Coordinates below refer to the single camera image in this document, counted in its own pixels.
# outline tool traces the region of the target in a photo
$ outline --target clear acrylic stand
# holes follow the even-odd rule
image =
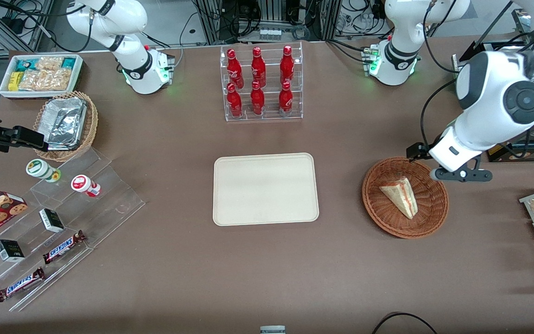
[[[115,173],[110,160],[93,148],[67,161],[59,169],[61,180],[53,184],[41,180],[33,186],[23,196],[29,209],[0,232],[0,239],[17,241],[25,256],[18,263],[3,262],[0,258],[0,289],[16,283],[38,267],[42,267],[46,275],[43,282],[34,283],[3,302],[10,307],[9,311],[20,311],[26,307],[144,205],[136,192]],[[78,174],[85,174],[100,184],[100,195],[89,197],[73,191],[70,182]],[[38,214],[43,207],[59,214],[65,226],[63,232],[45,230]],[[45,264],[43,254],[78,230],[83,231],[87,240],[78,243],[57,260]]]
[[[291,82],[291,91],[294,95],[292,99],[292,112],[288,117],[280,116],[280,61],[283,56],[284,46],[290,45],[292,47],[292,58],[294,59],[294,79]],[[303,55],[301,43],[288,44],[260,44],[261,55],[265,60],[267,69],[267,85],[263,87],[265,93],[265,112],[262,116],[256,116],[252,111],[252,104],[250,101],[250,92],[252,91],[251,84],[253,82],[253,74],[250,65],[253,61],[253,47],[256,45],[229,45],[222,46],[220,50],[220,72],[222,76],[222,94],[224,95],[224,113],[226,121],[285,121],[290,119],[303,118]],[[225,55],[226,51],[234,49],[236,51],[236,58],[242,66],[242,78],[244,79],[244,87],[238,90],[242,98],[242,117],[233,118],[228,108],[228,101],[226,96],[228,91],[226,85],[229,83],[228,76],[228,57]]]

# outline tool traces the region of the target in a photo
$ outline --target table surface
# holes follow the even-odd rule
[[[471,41],[431,44],[448,65]],[[26,309],[0,305],[0,331],[369,333],[387,313],[407,311],[438,332],[534,333],[534,230],[518,202],[534,193],[534,163],[485,165],[489,183],[447,183],[451,209],[438,232],[392,237],[366,213],[362,180],[421,140],[421,106],[451,74],[422,49],[407,83],[387,87],[325,43],[303,48],[305,118],[259,124],[225,122],[219,47],[186,49],[174,84],[148,96],[125,84],[111,53],[83,53],[78,89],[100,114],[94,146],[147,205]],[[42,103],[2,98],[3,125],[32,127]],[[454,91],[439,93],[429,136],[460,112]],[[216,159],[295,152],[314,157],[318,220],[214,224]],[[0,190],[27,192],[35,179],[24,167],[35,156],[0,153]],[[426,332],[407,319],[385,326]]]

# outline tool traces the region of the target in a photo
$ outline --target woven basket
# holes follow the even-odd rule
[[[77,150],[74,150],[74,151],[42,152],[39,150],[34,150],[36,154],[38,154],[38,156],[43,159],[53,160],[53,161],[58,161],[58,162],[65,162],[69,160],[70,158],[73,158],[74,156],[85,153],[90,148],[90,146],[92,146],[92,142],[94,141],[94,137],[96,136],[96,127],[98,126],[98,111],[96,110],[96,106],[93,104],[92,100],[86,94],[83,94],[79,91],[72,91],[71,93],[65,93],[63,95],[53,97],[53,99],[60,100],[60,99],[68,99],[70,97],[78,97],[80,99],[85,100],[88,104],[88,110],[86,111],[85,120],[83,121],[83,130],[82,130],[82,135],[81,135],[80,146],[77,148]],[[34,131],[38,129],[38,125],[40,125],[40,118],[42,117],[44,111],[45,111],[45,106],[40,108],[40,112],[38,113],[38,116],[36,117],[36,122],[34,122],[34,127],[32,127]]]
[[[430,178],[430,168],[396,157],[379,161],[364,178],[362,200],[368,214],[383,230],[404,239],[423,238],[436,232],[449,212],[445,185]],[[386,182],[407,177],[415,194],[418,213],[408,219],[380,190]]]

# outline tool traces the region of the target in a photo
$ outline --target sandwich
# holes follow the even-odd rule
[[[387,182],[380,190],[399,208],[407,218],[412,219],[417,213],[417,202],[411,184],[406,177],[395,182]]]

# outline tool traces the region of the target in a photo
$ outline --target red bottle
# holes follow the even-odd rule
[[[236,59],[236,52],[233,49],[229,49],[226,53],[228,55],[228,76],[230,81],[236,85],[237,89],[242,89],[244,87],[242,66],[240,66],[240,62]]]
[[[290,82],[285,81],[281,85],[282,90],[280,91],[280,115],[282,117],[288,117],[292,114],[292,99],[294,95],[290,91]]]
[[[253,80],[259,82],[262,87],[267,85],[267,70],[265,69],[265,61],[261,56],[261,48],[254,47],[253,49],[253,62],[250,65],[253,70]]]
[[[228,83],[226,86],[228,89],[228,108],[234,118],[242,117],[242,99],[240,99],[239,93],[236,91],[236,86],[233,83]]]
[[[284,46],[284,56],[280,63],[280,82],[291,82],[294,78],[294,59],[292,58],[292,47],[289,45]]]
[[[253,103],[253,112],[257,116],[262,116],[265,112],[265,94],[261,89],[261,84],[254,80],[253,91],[250,93],[250,101]]]

